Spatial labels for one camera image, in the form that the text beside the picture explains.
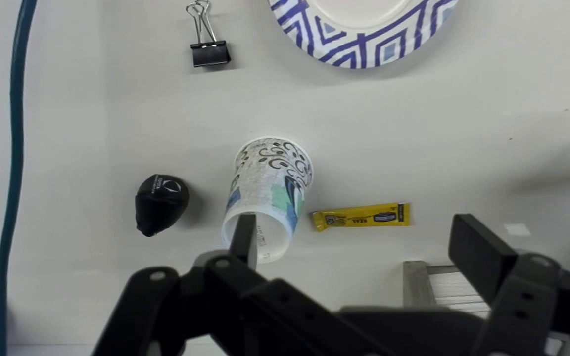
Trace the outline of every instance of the paper cup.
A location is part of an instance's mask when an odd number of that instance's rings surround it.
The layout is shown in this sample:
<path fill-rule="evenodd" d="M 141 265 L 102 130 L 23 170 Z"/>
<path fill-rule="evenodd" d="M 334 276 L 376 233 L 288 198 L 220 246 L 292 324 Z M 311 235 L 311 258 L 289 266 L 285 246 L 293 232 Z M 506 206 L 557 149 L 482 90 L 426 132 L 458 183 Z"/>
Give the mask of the paper cup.
<path fill-rule="evenodd" d="M 280 259 L 287 251 L 314 169 L 307 152 L 291 140 L 252 140 L 235 157 L 221 236 L 230 246 L 241 214 L 256 214 L 258 263 Z"/>

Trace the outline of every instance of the black stress ball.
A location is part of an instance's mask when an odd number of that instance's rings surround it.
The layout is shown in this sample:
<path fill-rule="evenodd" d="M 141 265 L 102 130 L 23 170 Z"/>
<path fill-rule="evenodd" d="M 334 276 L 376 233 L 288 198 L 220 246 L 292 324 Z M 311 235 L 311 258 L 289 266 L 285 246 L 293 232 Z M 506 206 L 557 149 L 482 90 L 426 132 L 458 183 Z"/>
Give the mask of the black stress ball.
<path fill-rule="evenodd" d="M 188 188 L 177 177 L 154 174 L 136 194 L 136 225 L 145 236 L 170 228 L 188 205 Z"/>

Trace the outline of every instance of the yellow packet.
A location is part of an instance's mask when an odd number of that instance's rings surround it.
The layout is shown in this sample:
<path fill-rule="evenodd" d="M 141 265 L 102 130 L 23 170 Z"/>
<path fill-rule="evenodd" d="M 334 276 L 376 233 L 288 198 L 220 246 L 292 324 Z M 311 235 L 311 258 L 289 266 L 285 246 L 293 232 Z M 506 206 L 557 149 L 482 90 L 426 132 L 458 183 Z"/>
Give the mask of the yellow packet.
<path fill-rule="evenodd" d="M 312 214 L 318 232 L 328 227 L 410 226 L 410 204 L 391 203 L 368 207 L 321 210 Z"/>

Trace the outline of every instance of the blue cable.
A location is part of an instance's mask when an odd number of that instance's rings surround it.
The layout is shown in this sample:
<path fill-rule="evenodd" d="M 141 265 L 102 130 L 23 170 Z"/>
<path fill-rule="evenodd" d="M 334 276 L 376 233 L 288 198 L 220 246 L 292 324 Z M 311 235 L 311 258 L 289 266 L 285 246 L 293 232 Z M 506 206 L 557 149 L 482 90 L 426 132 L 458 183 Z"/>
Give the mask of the blue cable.
<path fill-rule="evenodd" d="M 37 0 L 23 0 L 16 20 L 10 67 L 10 182 L 0 241 L 0 356 L 7 355 L 7 269 L 23 178 L 23 77 L 25 53 Z"/>

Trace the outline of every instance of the black binder clip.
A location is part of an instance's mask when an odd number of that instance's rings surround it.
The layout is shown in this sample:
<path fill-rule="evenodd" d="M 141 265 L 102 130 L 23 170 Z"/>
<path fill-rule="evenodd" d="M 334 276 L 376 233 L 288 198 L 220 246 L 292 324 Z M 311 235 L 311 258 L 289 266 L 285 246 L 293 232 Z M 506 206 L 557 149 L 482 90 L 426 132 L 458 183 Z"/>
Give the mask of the black binder clip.
<path fill-rule="evenodd" d="M 197 0 L 186 6 L 186 12 L 195 20 L 195 30 L 197 31 L 198 42 L 190 45 L 192 62 L 195 67 L 226 64 L 231 60 L 226 41 L 217 41 L 215 37 L 215 32 L 208 18 L 209 11 L 209 0 Z M 206 28 L 212 42 L 203 42 L 203 27 Z"/>

